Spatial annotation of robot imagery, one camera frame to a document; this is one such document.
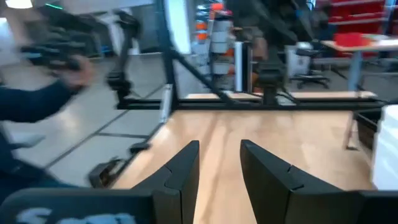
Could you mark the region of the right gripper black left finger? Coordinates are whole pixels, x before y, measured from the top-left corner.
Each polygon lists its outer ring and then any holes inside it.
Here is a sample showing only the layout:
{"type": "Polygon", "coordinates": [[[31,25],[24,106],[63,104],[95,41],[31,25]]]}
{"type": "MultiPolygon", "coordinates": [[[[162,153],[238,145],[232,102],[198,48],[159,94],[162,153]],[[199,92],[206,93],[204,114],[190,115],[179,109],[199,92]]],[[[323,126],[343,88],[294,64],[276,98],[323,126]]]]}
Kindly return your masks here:
{"type": "Polygon", "coordinates": [[[135,202],[136,223],[193,222],[200,176],[200,142],[190,141],[161,168],[132,188],[146,199],[135,202]]]}

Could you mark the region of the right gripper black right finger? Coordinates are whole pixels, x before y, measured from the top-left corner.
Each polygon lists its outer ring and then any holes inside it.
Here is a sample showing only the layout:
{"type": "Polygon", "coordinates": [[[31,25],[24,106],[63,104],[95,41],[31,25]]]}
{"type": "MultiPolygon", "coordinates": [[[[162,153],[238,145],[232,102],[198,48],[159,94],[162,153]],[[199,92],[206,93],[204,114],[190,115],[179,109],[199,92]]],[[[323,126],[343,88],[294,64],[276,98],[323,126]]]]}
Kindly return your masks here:
{"type": "Polygon", "coordinates": [[[244,183],[258,223],[359,223],[361,196],[339,189],[273,155],[241,141],[244,183]]]}

